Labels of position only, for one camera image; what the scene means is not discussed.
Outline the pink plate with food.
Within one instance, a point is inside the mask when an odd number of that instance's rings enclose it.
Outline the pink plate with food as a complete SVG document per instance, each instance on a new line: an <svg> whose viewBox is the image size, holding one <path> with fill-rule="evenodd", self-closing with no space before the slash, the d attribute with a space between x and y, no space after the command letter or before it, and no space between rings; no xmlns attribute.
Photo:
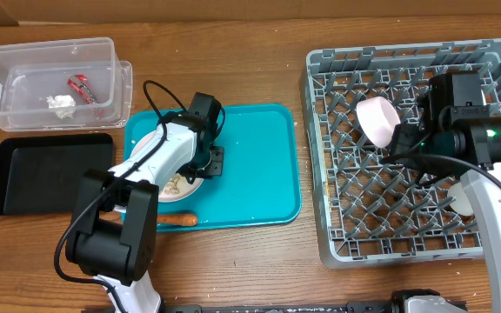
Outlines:
<svg viewBox="0 0 501 313"><path fill-rule="evenodd" d="M140 149L145 146L145 144L150 141L155 133L156 132L153 130L138 142L132 141L135 146L130 155L133 157ZM160 203L172 203L183 200L193 194L203 182L203 178L196 178L193 183L189 183L184 176L176 173L161 189L161 192L158 196L158 201Z"/></svg>

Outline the pale green bowl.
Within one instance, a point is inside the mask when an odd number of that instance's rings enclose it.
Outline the pale green bowl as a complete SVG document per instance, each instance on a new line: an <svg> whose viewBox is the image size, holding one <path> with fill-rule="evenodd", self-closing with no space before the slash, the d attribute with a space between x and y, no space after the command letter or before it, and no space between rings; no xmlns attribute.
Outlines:
<svg viewBox="0 0 501 313"><path fill-rule="evenodd" d="M450 203L451 209L461 216L473 216L473 208L464 188L460 182L454 183L448 190L447 196L452 197L453 201Z"/></svg>

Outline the red wrapper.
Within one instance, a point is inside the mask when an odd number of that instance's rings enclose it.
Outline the red wrapper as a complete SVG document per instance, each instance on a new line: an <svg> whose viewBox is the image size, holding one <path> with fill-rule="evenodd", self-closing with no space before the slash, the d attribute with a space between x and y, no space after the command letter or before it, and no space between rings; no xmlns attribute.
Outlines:
<svg viewBox="0 0 501 313"><path fill-rule="evenodd" d="M88 104L97 103L97 98L93 93L88 79L85 75L77 74L69 77L67 84L76 91Z"/></svg>

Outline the foil ball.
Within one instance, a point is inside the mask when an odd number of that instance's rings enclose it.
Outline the foil ball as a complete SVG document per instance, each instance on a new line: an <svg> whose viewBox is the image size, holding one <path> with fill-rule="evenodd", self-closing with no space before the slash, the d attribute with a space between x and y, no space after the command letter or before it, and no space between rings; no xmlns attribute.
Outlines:
<svg viewBox="0 0 501 313"><path fill-rule="evenodd" d="M72 118L76 111L76 101L70 95L47 97L46 102L50 109L55 109L55 114L60 119Z"/></svg>

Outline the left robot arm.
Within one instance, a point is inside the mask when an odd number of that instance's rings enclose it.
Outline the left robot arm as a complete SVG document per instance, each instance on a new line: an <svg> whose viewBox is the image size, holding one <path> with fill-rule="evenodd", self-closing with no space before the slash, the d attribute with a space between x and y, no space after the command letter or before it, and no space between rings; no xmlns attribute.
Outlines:
<svg viewBox="0 0 501 313"><path fill-rule="evenodd" d="M215 141L226 113L215 97L198 92L189 107L157 117L153 136L127 160L85 172L54 254L63 280L102 286L115 312L160 310L148 268L161 189L176 174L193 183L223 171L224 150Z"/></svg>

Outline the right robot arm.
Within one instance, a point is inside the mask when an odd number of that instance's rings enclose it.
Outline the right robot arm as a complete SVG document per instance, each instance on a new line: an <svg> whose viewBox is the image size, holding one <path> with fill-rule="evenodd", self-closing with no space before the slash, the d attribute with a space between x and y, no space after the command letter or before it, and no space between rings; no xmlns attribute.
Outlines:
<svg viewBox="0 0 501 313"><path fill-rule="evenodd" d="M484 248L491 309L501 312L501 117L491 114L475 71L432 77L419 104L421 141L405 148L394 137L383 161L459 180Z"/></svg>

